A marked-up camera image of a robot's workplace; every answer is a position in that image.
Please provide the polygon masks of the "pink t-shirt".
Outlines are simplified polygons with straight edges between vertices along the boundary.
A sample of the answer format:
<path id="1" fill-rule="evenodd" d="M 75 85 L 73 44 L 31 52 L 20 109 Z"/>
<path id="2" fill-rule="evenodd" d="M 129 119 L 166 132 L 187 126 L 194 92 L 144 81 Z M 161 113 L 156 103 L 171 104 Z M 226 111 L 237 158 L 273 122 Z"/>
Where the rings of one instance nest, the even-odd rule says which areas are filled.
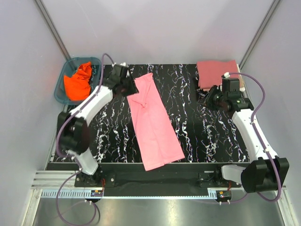
<path id="1" fill-rule="evenodd" d="M 184 153 L 156 88 L 153 74 L 135 79 L 138 93 L 127 97 L 146 171 L 183 159 Z"/>

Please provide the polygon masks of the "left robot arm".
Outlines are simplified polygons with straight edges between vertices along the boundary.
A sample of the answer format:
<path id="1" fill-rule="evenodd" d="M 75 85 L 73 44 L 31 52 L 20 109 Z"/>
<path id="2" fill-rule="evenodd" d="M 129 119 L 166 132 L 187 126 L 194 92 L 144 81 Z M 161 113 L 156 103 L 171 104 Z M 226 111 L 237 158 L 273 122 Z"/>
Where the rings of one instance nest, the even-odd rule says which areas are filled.
<path id="1" fill-rule="evenodd" d="M 120 79 L 112 88 L 104 85 L 95 90 L 72 111 L 60 112 L 57 118 L 56 154 L 62 158 L 73 158 L 79 166 L 80 182 L 87 186 L 101 183 L 101 169 L 89 149 L 89 125 L 96 114 L 115 96 L 138 93 L 132 77 Z"/>

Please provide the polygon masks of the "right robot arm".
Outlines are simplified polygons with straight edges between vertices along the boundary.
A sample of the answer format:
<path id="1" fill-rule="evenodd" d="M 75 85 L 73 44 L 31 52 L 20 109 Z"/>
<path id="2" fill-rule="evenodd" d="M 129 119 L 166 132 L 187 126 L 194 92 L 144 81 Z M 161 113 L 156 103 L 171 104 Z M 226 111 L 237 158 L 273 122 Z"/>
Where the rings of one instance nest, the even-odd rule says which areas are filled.
<path id="1" fill-rule="evenodd" d="M 286 158 L 280 158 L 268 143 L 254 114 L 250 99 L 240 91 L 222 92 L 210 88 L 204 104 L 211 110 L 223 110 L 237 127 L 246 146 L 250 163 L 246 167 L 227 164 L 214 174 L 214 182 L 225 186 L 230 181 L 240 184 L 247 193 L 280 191 L 289 170 Z"/>

